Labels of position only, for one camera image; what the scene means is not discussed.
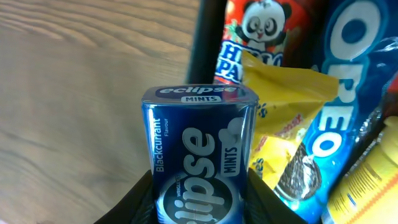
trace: blue package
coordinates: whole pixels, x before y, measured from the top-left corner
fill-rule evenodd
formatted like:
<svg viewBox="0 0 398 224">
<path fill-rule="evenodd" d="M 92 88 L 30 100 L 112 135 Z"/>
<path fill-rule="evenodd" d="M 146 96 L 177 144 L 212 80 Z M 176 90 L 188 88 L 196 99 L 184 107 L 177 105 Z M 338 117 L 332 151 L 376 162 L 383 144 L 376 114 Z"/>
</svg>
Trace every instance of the blue package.
<svg viewBox="0 0 398 224">
<path fill-rule="evenodd" d="M 142 111 L 159 223 L 243 223 L 257 104 L 239 85 L 147 90 Z"/>
<path fill-rule="evenodd" d="M 308 129 L 275 192 L 309 223 L 319 221 L 359 129 L 398 70 L 398 1 L 330 1 L 315 70 L 340 79 L 338 98 Z"/>
</svg>

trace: wooden table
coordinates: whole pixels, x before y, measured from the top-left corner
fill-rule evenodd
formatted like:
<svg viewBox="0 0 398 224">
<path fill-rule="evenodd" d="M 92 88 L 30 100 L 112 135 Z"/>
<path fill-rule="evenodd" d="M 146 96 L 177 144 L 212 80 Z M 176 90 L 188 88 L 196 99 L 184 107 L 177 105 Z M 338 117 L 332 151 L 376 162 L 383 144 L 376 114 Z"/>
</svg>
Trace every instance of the wooden table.
<svg viewBox="0 0 398 224">
<path fill-rule="evenodd" d="M 127 193 L 141 96 L 183 83 L 198 5 L 0 0 L 0 220 L 93 223 Z"/>
</svg>

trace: panda face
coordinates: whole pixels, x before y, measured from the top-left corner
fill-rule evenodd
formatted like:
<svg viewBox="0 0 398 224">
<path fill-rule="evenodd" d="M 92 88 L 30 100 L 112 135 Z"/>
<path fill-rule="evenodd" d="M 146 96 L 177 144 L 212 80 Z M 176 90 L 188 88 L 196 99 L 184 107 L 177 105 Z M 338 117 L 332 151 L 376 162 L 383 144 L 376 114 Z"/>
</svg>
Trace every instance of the panda face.
<svg viewBox="0 0 398 224">
<path fill-rule="evenodd" d="M 256 42 L 270 41 L 278 37 L 285 26 L 283 7 L 275 1 L 254 2 L 243 15 L 244 34 Z"/>
</svg>

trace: hello panda package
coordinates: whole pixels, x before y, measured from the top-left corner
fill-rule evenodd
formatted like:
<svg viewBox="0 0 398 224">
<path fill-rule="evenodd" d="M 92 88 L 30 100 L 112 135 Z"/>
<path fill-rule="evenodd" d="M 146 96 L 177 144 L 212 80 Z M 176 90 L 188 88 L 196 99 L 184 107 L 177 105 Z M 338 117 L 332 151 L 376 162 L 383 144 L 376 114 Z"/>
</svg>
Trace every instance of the hello panda package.
<svg viewBox="0 0 398 224">
<path fill-rule="evenodd" d="M 274 190 L 309 223 L 319 221 L 362 124 L 398 71 L 396 21 L 396 0 L 330 1 L 313 69 L 338 78 L 339 94 L 314 119 Z"/>
<path fill-rule="evenodd" d="M 289 64 L 327 0 L 229 0 L 215 83 L 240 84 L 242 51 L 267 65 Z"/>
</svg>

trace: candy wrapper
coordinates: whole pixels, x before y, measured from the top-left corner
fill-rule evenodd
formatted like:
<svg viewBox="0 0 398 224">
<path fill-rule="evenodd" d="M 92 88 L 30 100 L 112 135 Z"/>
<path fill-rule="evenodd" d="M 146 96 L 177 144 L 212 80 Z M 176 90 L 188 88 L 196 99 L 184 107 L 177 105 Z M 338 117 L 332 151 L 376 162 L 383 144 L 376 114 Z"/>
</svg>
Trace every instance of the candy wrapper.
<svg viewBox="0 0 398 224">
<path fill-rule="evenodd" d="M 281 66 L 284 54 L 310 34 L 326 0 L 229 0 L 215 83 L 241 83 L 243 50 L 268 65 Z"/>
<path fill-rule="evenodd" d="M 250 164 L 273 189 L 314 117 L 336 97 L 338 80 L 309 69 L 265 65 L 248 52 L 242 63 L 243 83 L 260 97 Z"/>
<path fill-rule="evenodd" d="M 383 89 L 398 70 L 396 0 L 330 1 L 326 18 L 313 69 L 338 78 L 339 94 L 323 107 L 304 137 L 303 155 L 311 157 L 315 166 L 289 164 L 275 188 L 280 198 L 309 223 L 319 221 L 331 188 L 344 175 L 341 172 L 362 124 L 378 106 Z M 317 178 L 303 175 L 298 179 L 296 170 Z M 310 195 L 307 186 L 312 186 Z"/>
</svg>

